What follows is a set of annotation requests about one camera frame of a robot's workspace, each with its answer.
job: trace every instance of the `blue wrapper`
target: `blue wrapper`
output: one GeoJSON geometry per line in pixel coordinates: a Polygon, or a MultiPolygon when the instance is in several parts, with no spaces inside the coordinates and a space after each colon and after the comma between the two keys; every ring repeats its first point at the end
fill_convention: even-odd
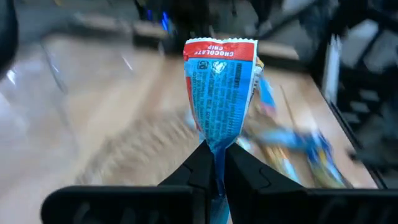
{"type": "Polygon", "coordinates": [[[254,85],[256,40],[188,40],[185,78],[192,115],[215,155],[217,186],[224,195],[225,150],[239,136],[254,85]]]}
{"type": "Polygon", "coordinates": [[[347,187],[331,155],[331,146],[318,131],[298,133],[287,128],[262,132],[257,140],[266,144],[285,146],[289,150],[306,153],[311,171],[322,187],[347,187]]]}

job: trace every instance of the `snack package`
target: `snack package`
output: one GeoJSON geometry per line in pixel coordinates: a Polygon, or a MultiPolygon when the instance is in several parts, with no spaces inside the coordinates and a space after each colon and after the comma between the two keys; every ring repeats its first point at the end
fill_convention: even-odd
{"type": "Polygon", "coordinates": [[[312,133],[312,138],[307,143],[306,153],[315,182],[320,187],[352,187],[337,169],[331,155],[331,146],[322,134],[312,133]]]}
{"type": "Polygon", "coordinates": [[[254,108],[245,120],[243,136],[261,148],[271,167],[300,184],[294,166],[289,160],[289,148],[286,144],[289,143],[289,139],[284,139],[286,136],[278,132],[282,128],[274,120],[275,103],[272,89],[264,78],[262,70],[259,77],[262,83],[259,85],[258,94],[253,97],[254,108]]]}
{"type": "MultiPolygon", "coordinates": [[[[291,151],[301,151],[307,155],[308,164],[315,179],[320,187],[344,188],[349,187],[349,183],[338,171],[331,156],[331,146],[329,142],[318,131],[299,132],[287,128],[264,130],[256,137],[257,142],[283,146],[291,151]]],[[[276,156],[271,159],[273,164],[282,164],[287,160],[283,152],[274,152],[270,149],[269,154],[276,156]]],[[[287,166],[277,166],[279,172],[285,174],[285,170],[292,170],[290,164],[287,166]]],[[[295,174],[291,172],[288,177],[294,180],[295,174]]]]}
{"type": "MultiPolygon", "coordinates": [[[[255,92],[257,92],[258,95],[260,95],[259,107],[261,108],[262,113],[267,116],[275,116],[275,102],[272,97],[272,88],[265,79],[264,63],[259,59],[259,57],[256,58],[256,66],[254,67],[254,74],[255,76],[254,76],[251,100],[255,92]]],[[[195,120],[193,119],[191,109],[187,111],[185,116],[185,121],[192,129],[196,128],[196,123],[195,120]]],[[[199,132],[199,135],[200,135],[200,142],[202,142],[202,140],[204,140],[205,138],[203,137],[201,132],[199,132]]],[[[245,150],[250,152],[252,151],[251,149],[252,143],[248,138],[241,136],[237,139],[236,143],[238,143],[245,150]]]]}
{"type": "Polygon", "coordinates": [[[183,56],[193,119],[215,155],[218,192],[224,195],[225,150],[239,136],[251,100],[257,41],[191,39],[183,56]]]}

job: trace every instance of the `table surface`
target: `table surface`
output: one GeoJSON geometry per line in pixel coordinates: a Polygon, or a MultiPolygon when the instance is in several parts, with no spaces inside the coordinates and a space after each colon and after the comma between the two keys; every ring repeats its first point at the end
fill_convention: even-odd
{"type": "MultiPolygon", "coordinates": [[[[0,124],[8,127],[0,130],[6,146],[0,151],[0,223],[39,223],[44,197],[73,183],[106,138],[134,119],[188,105],[180,58],[129,42],[58,35],[42,43],[21,49],[0,83],[0,124]]],[[[312,80],[270,68],[265,73],[274,88],[277,121],[320,129],[341,173],[355,187],[376,187],[365,167],[346,155],[350,142],[312,80]]],[[[291,156],[310,187],[307,165],[291,156]]]]}

